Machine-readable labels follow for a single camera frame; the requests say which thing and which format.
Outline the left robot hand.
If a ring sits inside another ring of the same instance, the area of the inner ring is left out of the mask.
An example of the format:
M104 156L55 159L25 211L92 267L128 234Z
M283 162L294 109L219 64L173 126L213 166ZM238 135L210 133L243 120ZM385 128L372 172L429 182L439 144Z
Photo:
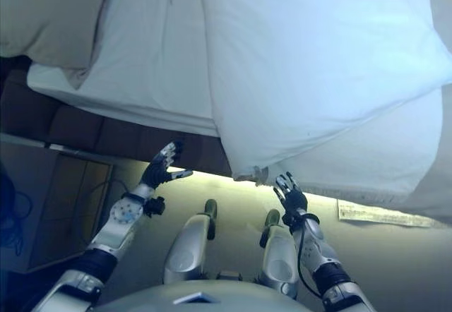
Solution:
M155 190L161 184L191 176L193 171L189 169L175 172L168 171L168 168L180 159L183 147L183 142L178 140L172 141L163 147L146 167L140 183Z

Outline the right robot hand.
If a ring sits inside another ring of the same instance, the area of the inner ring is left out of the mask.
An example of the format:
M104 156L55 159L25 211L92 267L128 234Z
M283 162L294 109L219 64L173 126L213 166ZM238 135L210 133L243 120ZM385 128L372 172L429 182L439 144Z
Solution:
M307 198L290 172L276 176L275 184L273 191L284 207L286 215L298 219L307 213Z

